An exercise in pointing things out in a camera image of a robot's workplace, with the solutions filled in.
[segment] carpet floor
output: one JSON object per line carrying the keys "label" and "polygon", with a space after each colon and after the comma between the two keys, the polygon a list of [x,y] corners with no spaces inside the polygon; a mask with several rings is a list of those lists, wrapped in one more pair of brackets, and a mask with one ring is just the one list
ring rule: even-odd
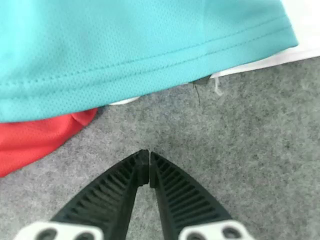
{"label": "carpet floor", "polygon": [[[0,179],[0,240],[50,219],[106,169],[154,151],[200,182],[259,240],[320,239],[320,58],[181,85],[106,106],[62,147]],[[127,240],[161,240],[139,189]]]}

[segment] white fabric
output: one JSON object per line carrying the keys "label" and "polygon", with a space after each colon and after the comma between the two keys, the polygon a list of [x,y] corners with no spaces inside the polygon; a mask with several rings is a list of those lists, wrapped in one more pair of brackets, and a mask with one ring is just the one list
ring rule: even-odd
{"label": "white fabric", "polygon": [[282,2],[299,45],[260,61],[216,72],[212,78],[320,56],[320,0],[282,0]]}

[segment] white thread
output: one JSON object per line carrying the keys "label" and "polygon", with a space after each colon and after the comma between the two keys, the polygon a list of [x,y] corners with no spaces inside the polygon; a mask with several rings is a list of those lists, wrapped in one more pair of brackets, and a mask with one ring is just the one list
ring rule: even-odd
{"label": "white thread", "polygon": [[219,97],[221,97],[224,93],[219,89],[219,77],[216,76],[214,78],[214,81],[215,81],[215,83],[214,83],[214,91],[215,91],[216,94],[218,94]]}

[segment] screw hole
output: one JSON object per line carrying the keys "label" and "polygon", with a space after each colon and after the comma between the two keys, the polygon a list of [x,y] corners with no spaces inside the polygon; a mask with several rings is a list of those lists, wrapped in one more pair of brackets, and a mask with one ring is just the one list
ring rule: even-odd
{"label": "screw hole", "polygon": [[206,240],[206,238],[200,233],[192,232],[186,237],[186,240]]}
{"label": "screw hole", "polygon": [[56,238],[57,231],[53,228],[43,230],[38,234],[36,240],[54,240]]}
{"label": "screw hole", "polygon": [[91,233],[85,232],[77,236],[75,240],[95,240],[95,237]]}
{"label": "screw hole", "polygon": [[227,238],[227,239],[240,239],[241,238],[241,234],[237,229],[234,229],[232,227],[227,227],[223,230],[223,235]]}

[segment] red fabric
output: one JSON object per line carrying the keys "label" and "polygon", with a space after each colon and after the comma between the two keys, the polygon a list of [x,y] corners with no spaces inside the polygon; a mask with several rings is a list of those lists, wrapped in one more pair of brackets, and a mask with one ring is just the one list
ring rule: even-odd
{"label": "red fabric", "polygon": [[0,123],[0,177],[48,155],[88,125],[97,108],[37,121]]}

